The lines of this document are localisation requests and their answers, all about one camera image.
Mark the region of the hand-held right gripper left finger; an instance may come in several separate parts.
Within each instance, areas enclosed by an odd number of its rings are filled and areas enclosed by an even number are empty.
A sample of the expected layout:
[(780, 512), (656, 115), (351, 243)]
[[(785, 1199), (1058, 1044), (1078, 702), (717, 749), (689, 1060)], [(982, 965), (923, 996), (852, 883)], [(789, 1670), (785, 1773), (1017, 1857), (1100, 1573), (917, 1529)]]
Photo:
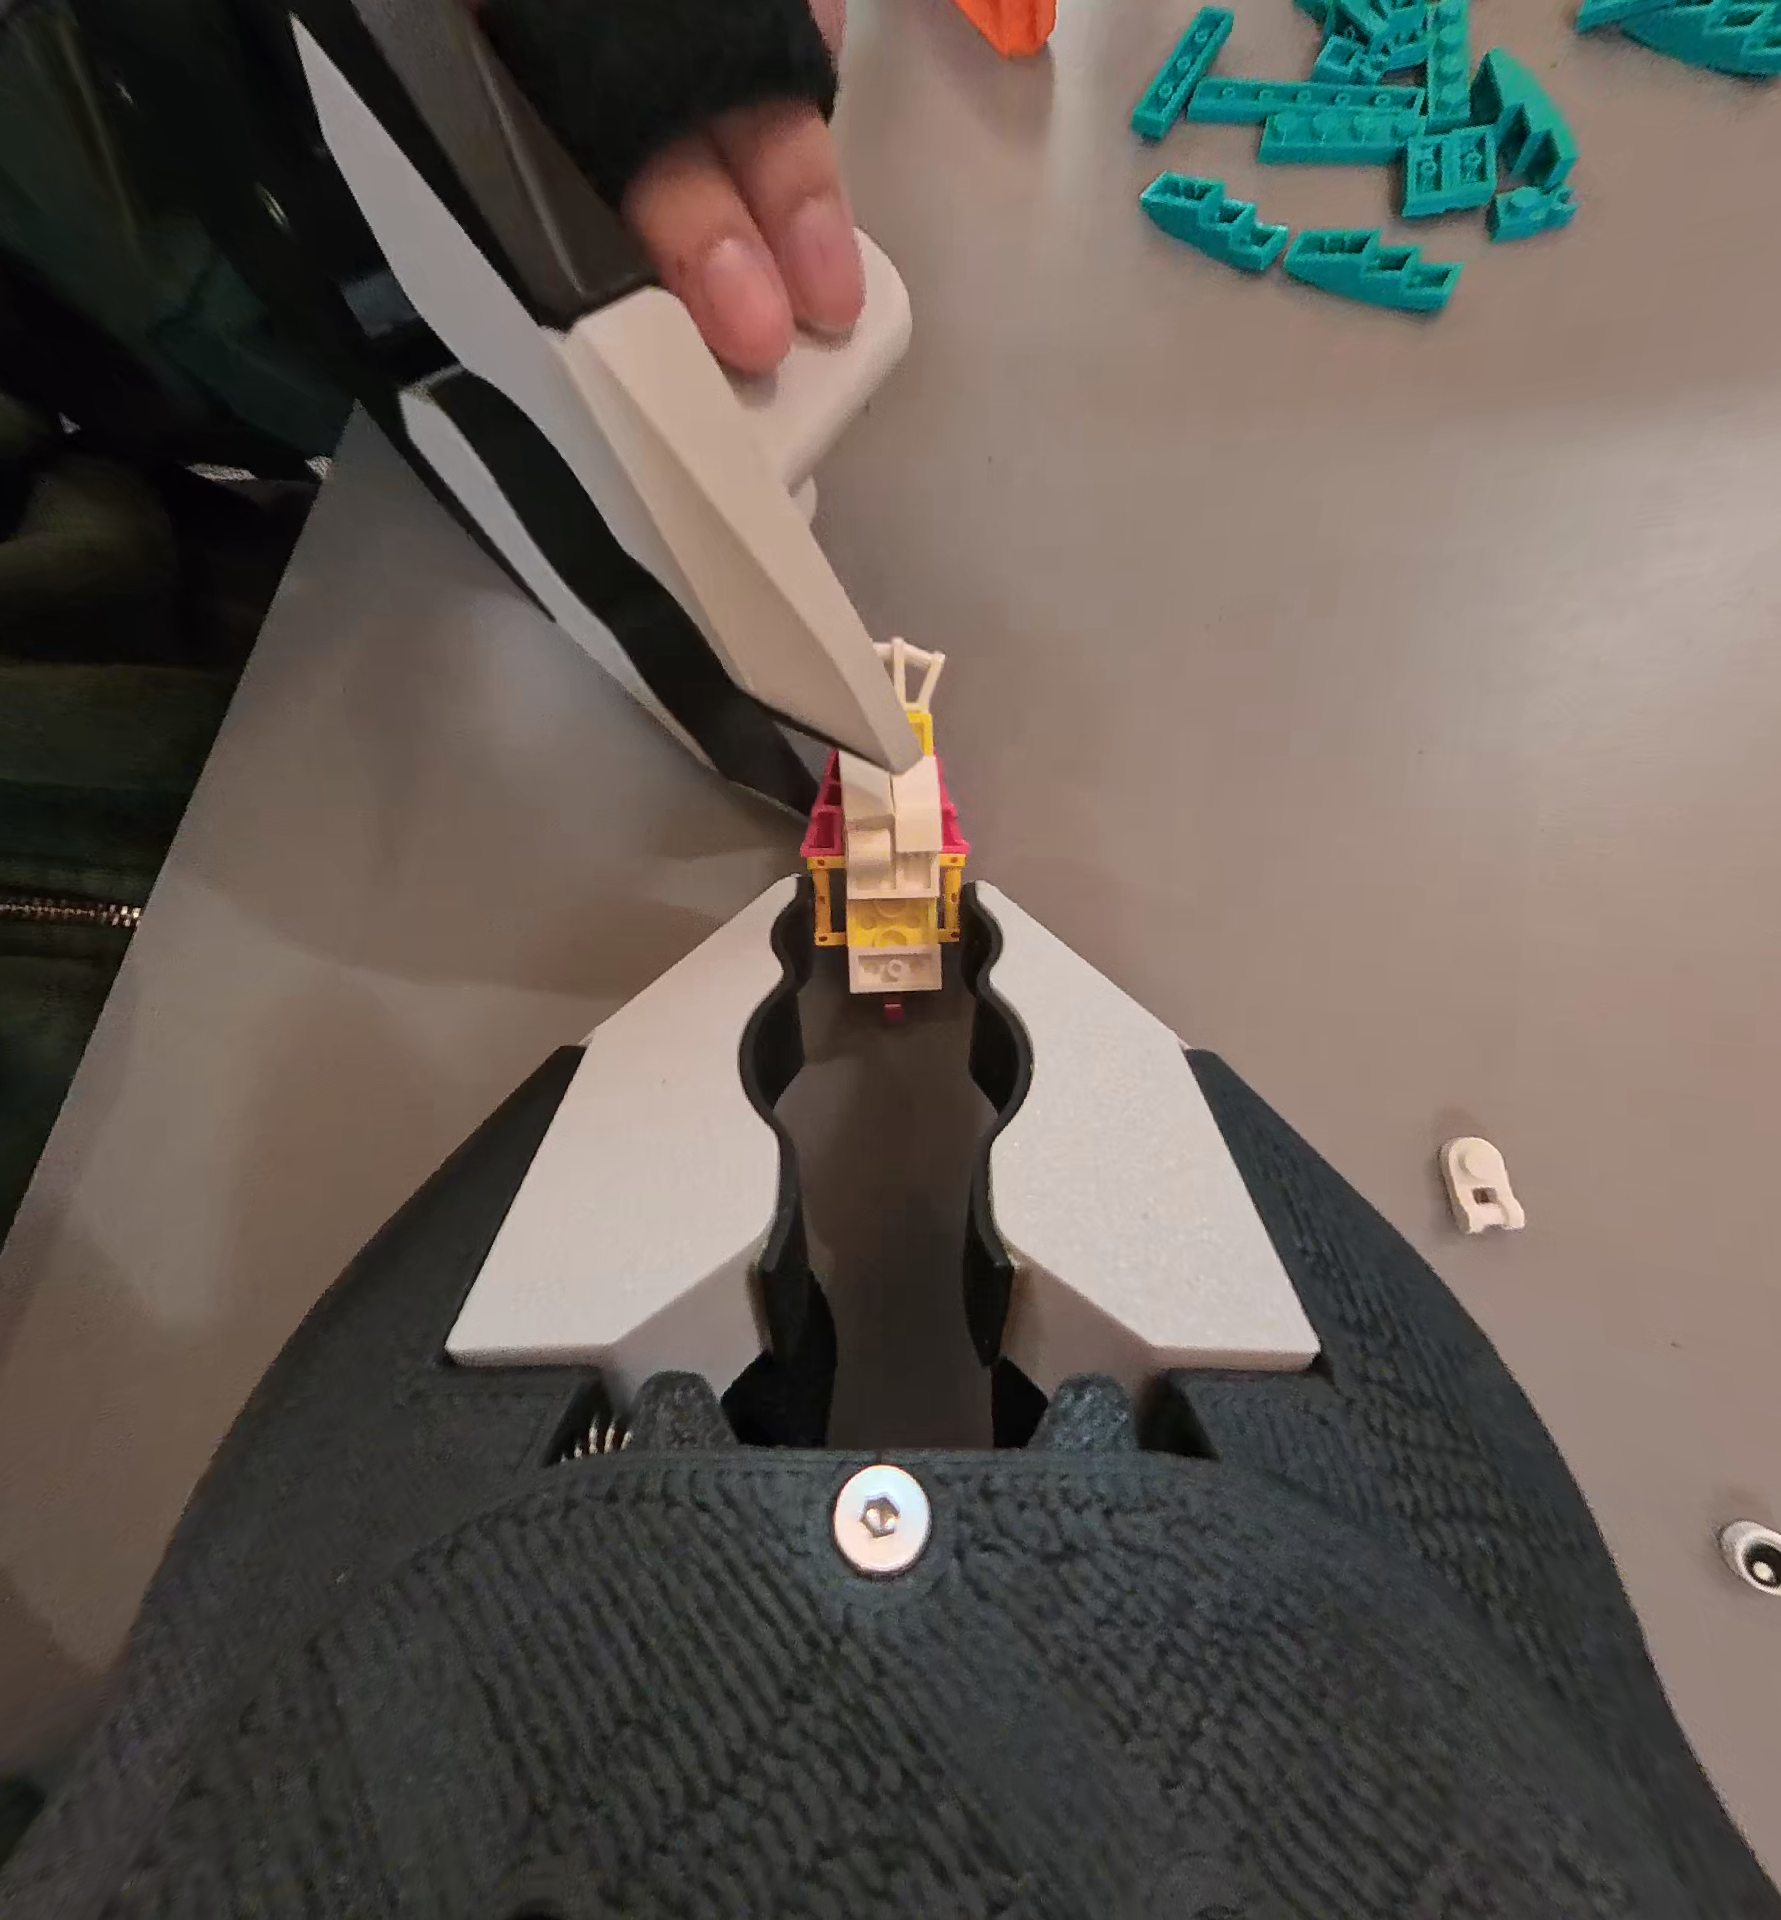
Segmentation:
[(805, 1353), (817, 1285), (777, 1101), (801, 1067), (805, 878), (769, 883), (581, 1046), (445, 1353), (726, 1392)]

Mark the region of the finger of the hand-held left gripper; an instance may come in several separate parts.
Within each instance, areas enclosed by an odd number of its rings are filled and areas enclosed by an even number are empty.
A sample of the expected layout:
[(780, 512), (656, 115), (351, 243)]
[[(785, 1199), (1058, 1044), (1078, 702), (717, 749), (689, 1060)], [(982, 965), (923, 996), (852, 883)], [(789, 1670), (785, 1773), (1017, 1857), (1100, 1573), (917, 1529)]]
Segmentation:
[(771, 374), (724, 371), (656, 284), (568, 328), (560, 360), (592, 424), (586, 490), (730, 680), (797, 730), (905, 769), (917, 734), (799, 503), (910, 337), (899, 269), (865, 232), (855, 239), (857, 322), (843, 337), (797, 336)]
[(398, 442), (470, 533), (672, 737), (727, 784), (805, 814), (797, 730), (742, 693), (584, 483), (594, 434), (560, 360), (573, 322), (531, 319), (323, 53), (289, 22), (328, 155), (445, 365), (398, 389)]

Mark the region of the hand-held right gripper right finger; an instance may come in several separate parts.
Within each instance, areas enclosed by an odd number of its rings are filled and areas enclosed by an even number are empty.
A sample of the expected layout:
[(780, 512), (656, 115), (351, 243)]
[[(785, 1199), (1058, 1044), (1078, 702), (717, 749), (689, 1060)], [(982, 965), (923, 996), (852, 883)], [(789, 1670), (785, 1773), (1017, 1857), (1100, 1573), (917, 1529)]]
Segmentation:
[(1317, 1334), (1179, 1035), (990, 882), (963, 903), (963, 1306), (1016, 1371), (1298, 1371)]

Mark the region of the small multicoloured lego model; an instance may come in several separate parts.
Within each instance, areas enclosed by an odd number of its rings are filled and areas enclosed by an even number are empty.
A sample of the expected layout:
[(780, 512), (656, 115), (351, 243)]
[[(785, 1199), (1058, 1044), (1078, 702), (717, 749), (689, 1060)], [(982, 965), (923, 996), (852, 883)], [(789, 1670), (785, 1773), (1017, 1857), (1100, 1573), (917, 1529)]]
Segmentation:
[(909, 770), (888, 773), (832, 750), (799, 855), (815, 945), (840, 949), (849, 993), (899, 1024), (913, 996), (943, 987), (945, 949), (962, 932), (971, 842), (936, 752), (932, 704), (948, 657), (905, 638), (879, 640), (876, 653), (921, 755)]

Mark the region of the white lego clip piece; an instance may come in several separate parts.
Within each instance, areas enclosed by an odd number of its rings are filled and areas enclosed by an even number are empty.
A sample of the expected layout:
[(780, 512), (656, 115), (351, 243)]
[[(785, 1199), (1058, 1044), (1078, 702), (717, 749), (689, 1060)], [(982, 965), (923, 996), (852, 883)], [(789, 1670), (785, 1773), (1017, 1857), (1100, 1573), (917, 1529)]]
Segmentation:
[(1435, 1152), (1439, 1182), (1461, 1235), (1526, 1228), (1526, 1210), (1501, 1151), (1474, 1133), (1452, 1135)]

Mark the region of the pile of teal lego pieces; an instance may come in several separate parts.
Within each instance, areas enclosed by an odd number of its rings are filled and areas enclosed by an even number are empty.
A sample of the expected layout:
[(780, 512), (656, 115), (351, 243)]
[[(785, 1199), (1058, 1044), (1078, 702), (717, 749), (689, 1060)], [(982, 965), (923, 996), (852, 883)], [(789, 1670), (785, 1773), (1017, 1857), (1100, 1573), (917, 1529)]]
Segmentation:
[[(1154, 148), (1178, 127), (1249, 129), (1257, 164), (1389, 171), (1409, 226), (1480, 215), (1492, 243), (1574, 226), (1579, 144), (1549, 85), (1516, 53), (1473, 54), (1463, 1), (1298, 3), (1319, 27), (1303, 77), (1219, 70), (1235, 15), (1202, 5), (1132, 110)], [(1448, 307), (1463, 264), (1381, 228), (1285, 228), (1219, 180), (1162, 170), (1141, 190), (1150, 228), (1246, 277), (1279, 270), (1324, 297), (1404, 318)]]

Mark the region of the person's left hand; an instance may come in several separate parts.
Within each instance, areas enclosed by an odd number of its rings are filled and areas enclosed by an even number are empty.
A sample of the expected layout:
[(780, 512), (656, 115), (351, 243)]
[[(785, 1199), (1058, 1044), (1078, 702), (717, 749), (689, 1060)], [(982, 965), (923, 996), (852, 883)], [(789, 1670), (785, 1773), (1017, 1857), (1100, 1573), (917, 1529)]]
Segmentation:
[(840, 1), (485, 1), (482, 35), (730, 371), (844, 334)]

